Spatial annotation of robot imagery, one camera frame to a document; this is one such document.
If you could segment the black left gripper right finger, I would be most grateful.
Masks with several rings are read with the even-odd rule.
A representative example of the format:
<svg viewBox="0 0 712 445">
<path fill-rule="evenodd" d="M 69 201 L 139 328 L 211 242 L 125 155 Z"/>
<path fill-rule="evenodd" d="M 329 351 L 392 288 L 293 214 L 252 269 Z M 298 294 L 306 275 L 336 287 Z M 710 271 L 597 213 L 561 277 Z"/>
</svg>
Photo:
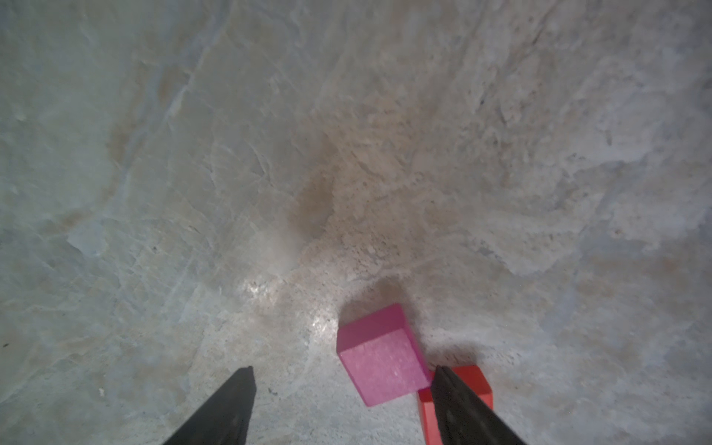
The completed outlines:
<svg viewBox="0 0 712 445">
<path fill-rule="evenodd" d="M 430 390 L 443 444 L 526 444 L 452 368 L 437 366 Z"/>
</svg>

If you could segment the magenta cube block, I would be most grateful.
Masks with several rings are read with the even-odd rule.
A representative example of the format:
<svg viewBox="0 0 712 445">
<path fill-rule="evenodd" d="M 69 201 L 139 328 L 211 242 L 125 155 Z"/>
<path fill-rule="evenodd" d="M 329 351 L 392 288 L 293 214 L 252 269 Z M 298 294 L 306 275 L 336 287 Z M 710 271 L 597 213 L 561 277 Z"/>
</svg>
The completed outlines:
<svg viewBox="0 0 712 445">
<path fill-rule="evenodd" d="M 432 380 L 398 303 L 341 326 L 337 355 L 367 407 L 426 389 Z"/>
</svg>

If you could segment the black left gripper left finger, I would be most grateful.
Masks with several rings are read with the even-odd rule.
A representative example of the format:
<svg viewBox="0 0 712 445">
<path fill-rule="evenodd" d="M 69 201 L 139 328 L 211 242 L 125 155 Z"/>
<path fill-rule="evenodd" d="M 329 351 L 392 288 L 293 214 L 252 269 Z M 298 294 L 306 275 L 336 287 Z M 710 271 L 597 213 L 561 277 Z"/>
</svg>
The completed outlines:
<svg viewBox="0 0 712 445">
<path fill-rule="evenodd" d="M 257 392 L 254 369 L 238 369 L 165 445 L 245 445 Z"/>
</svg>

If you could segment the red cube block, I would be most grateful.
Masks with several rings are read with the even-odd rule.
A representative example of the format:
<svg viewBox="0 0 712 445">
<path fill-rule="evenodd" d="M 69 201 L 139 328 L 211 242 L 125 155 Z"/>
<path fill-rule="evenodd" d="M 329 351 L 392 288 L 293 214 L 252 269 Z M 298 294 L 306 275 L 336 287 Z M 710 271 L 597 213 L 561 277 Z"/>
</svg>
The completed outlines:
<svg viewBox="0 0 712 445">
<path fill-rule="evenodd" d="M 477 365 L 458 366 L 452 370 L 469 389 L 478 395 L 482 402 L 489 408 L 494 408 L 492 388 Z M 426 445 L 443 445 L 430 388 L 418 391 L 418 409 Z"/>
</svg>

